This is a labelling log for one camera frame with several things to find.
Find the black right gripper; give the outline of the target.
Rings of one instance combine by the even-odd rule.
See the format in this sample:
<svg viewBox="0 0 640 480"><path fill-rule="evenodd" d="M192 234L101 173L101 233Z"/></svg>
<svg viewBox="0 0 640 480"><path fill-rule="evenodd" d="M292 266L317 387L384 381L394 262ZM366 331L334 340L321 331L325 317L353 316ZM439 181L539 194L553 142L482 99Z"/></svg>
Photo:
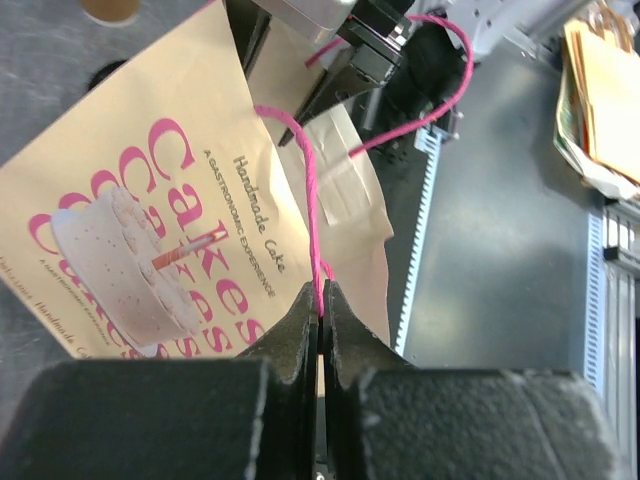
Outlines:
<svg viewBox="0 0 640 480"><path fill-rule="evenodd" d="M412 5L412 1L402 0L355 2L339 28L339 36L352 47L334 58L296 111L294 119L300 126L390 80L403 59L410 27L405 14ZM244 1L243 8L241 60L249 78L269 33L271 15L254 1Z"/></svg>

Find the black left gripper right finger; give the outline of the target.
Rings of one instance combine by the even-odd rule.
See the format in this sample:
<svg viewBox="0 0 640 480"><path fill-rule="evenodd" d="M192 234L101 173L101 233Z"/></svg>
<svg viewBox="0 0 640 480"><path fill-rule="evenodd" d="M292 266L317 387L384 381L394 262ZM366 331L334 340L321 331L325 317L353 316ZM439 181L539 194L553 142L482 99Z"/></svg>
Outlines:
<svg viewBox="0 0 640 480"><path fill-rule="evenodd" d="M336 281L325 281L323 299L326 390L348 390L375 372L415 369L355 315Z"/></svg>

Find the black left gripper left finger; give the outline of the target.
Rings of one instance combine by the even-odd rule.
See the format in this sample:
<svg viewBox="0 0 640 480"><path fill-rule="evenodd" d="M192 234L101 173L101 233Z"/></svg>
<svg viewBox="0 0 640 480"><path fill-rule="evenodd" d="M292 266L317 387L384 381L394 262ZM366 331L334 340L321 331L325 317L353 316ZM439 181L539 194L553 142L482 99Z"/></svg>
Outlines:
<svg viewBox="0 0 640 480"><path fill-rule="evenodd" d="M266 359L286 384L303 378L317 381L318 316L314 288L305 283L285 315L254 344L242 351L241 359Z"/></svg>

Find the pink and cream paper bag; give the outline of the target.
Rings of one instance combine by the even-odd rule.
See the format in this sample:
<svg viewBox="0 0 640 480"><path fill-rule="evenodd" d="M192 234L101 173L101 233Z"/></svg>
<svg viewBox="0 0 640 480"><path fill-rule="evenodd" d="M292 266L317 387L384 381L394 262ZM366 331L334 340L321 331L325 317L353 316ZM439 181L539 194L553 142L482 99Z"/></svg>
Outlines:
<svg viewBox="0 0 640 480"><path fill-rule="evenodd" d="M316 384L238 355L328 277L387 344L393 230L344 107L275 146L308 61L281 32L247 80L210 1L2 167L1 277L70 354L3 478L315 475Z"/></svg>

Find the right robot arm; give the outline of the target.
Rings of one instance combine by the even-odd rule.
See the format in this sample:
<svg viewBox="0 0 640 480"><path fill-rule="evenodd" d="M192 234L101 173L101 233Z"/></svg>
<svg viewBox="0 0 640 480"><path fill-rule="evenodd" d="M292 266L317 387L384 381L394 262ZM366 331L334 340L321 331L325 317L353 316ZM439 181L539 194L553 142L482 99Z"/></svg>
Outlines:
<svg viewBox="0 0 640 480"><path fill-rule="evenodd" d="M357 147L368 151L449 112L462 98L474 66L509 34L541 41L557 33L583 1L443 1L411 14L410 1L230 1L227 13L245 72L251 71L272 18L293 28L318 51L314 64L340 42L340 53L295 113L305 126L335 105L381 90L394 129Z"/></svg>

